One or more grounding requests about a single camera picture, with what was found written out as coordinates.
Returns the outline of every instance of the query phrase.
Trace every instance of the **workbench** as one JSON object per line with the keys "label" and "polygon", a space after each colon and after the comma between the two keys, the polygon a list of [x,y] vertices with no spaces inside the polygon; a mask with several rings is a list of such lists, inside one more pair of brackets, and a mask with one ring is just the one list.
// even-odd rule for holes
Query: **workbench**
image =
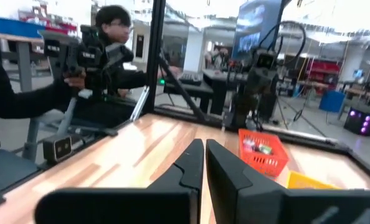
{"label": "workbench", "polygon": [[[299,136],[303,133],[292,132]],[[0,224],[30,224],[40,198],[64,187],[147,187],[188,147],[193,139],[215,139],[239,155],[236,133],[147,114],[70,159],[61,162],[5,195]],[[285,144],[290,162],[276,179],[286,184],[290,170],[342,189],[370,189],[370,177],[346,156]],[[215,223],[204,169],[201,223]]]}
{"label": "workbench", "polygon": [[32,43],[43,44],[44,41],[41,38],[28,38],[9,34],[0,34],[0,40],[11,40],[17,42],[16,44],[18,54],[17,65],[19,67],[19,81],[21,85],[21,91],[22,92],[31,91],[32,72],[31,72],[29,44]]}

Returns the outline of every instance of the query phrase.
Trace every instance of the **keyboard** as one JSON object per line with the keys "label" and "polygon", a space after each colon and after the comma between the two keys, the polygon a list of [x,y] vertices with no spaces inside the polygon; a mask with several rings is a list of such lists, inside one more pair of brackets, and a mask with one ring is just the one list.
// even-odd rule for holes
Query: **keyboard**
{"label": "keyboard", "polygon": [[178,80],[182,84],[187,85],[196,85],[199,86],[202,84],[202,76],[198,74],[183,73],[178,77]]}

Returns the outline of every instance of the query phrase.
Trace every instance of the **gray floor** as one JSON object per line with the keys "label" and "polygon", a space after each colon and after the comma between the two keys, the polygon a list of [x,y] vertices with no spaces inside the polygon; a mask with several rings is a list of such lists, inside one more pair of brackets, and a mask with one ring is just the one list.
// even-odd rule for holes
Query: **gray floor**
{"label": "gray floor", "polygon": [[[15,92],[20,91],[18,82],[11,82],[12,88]],[[52,77],[37,77],[32,79],[33,88],[41,88],[52,83]],[[141,88],[134,89],[132,94],[128,97],[138,99],[141,92]],[[155,105],[171,105],[171,101],[167,94],[162,94],[163,88],[157,87],[156,90],[156,103]],[[176,106],[187,107],[186,102],[181,96],[171,95],[171,98]],[[281,98],[280,104],[282,106],[283,117],[288,123],[288,128],[294,131],[300,131],[308,134],[315,134],[319,136],[327,136],[330,138],[339,139],[340,141],[347,144],[351,149],[358,153],[366,162],[370,163],[370,137],[358,136],[349,131],[344,130],[341,125],[332,125],[331,121],[334,121],[335,114],[328,115],[328,123],[326,122],[326,113],[318,109],[319,101],[312,101],[310,107],[304,109],[303,117],[296,122],[292,122],[295,116],[295,111],[299,110],[303,105],[304,99],[302,98]],[[275,119],[281,121],[283,125],[283,119],[280,115],[280,110],[275,110],[273,116]],[[1,148],[8,151],[13,151],[23,146],[29,125],[29,119],[14,119],[5,120],[0,119],[0,140]],[[53,135],[50,131],[40,131],[39,139],[46,138]],[[37,163],[43,162],[42,149],[39,147],[39,153],[37,155]]]}

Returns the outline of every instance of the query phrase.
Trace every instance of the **gray desk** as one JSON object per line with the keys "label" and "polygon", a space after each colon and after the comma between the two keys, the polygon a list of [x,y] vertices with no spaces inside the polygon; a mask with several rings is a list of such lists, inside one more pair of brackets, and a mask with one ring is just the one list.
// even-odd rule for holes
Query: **gray desk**
{"label": "gray desk", "polygon": [[[227,72],[216,73],[216,70],[203,69],[203,80],[212,88],[214,92],[211,103],[211,113],[216,115],[222,115],[222,111],[225,104],[225,98],[227,96]],[[247,79],[247,75],[238,74],[237,78]]]}
{"label": "gray desk", "polygon": [[19,79],[21,84],[21,91],[32,90],[32,74],[31,74],[31,61],[30,61],[30,44],[43,43],[42,39],[19,37],[15,35],[0,34],[0,40],[11,40],[17,42],[17,54],[19,67]]}
{"label": "gray desk", "polygon": [[[201,99],[200,105],[199,105],[200,109],[204,113],[208,113],[210,99],[213,99],[213,96],[214,96],[214,92],[212,88],[205,82],[202,82],[200,86],[187,85],[187,84],[182,84],[181,86],[186,90],[189,96],[200,98]],[[175,86],[171,83],[165,84],[164,93],[176,94],[176,95],[179,94],[177,89],[175,89]]]}

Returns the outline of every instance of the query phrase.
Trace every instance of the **person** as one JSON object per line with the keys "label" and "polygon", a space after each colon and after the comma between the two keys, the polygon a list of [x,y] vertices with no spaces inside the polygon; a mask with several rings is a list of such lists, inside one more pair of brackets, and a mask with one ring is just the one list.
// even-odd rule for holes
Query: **person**
{"label": "person", "polygon": [[220,69],[221,63],[227,54],[228,50],[226,48],[215,48],[212,52],[206,52],[204,54],[206,68]]}
{"label": "person", "polygon": [[[111,5],[102,7],[95,16],[95,26],[98,29],[98,37],[103,46],[112,43],[125,44],[130,36],[131,17],[126,9],[121,6]],[[107,63],[107,58],[101,59],[101,67]],[[175,75],[180,73],[177,67],[170,67]],[[119,97],[125,97],[129,89],[139,88],[146,85],[147,74],[143,71],[123,70],[111,78],[111,87],[117,91]],[[87,77],[86,86],[93,82]],[[128,110],[114,103],[107,103],[101,100],[80,99],[74,111],[74,118],[86,121],[98,127],[113,128],[129,118]]]}
{"label": "person", "polygon": [[67,78],[55,80],[53,84],[38,90],[14,93],[11,81],[0,64],[0,118],[33,118],[69,102],[72,96],[71,87],[85,87],[85,73],[82,72],[77,77],[65,77]]}

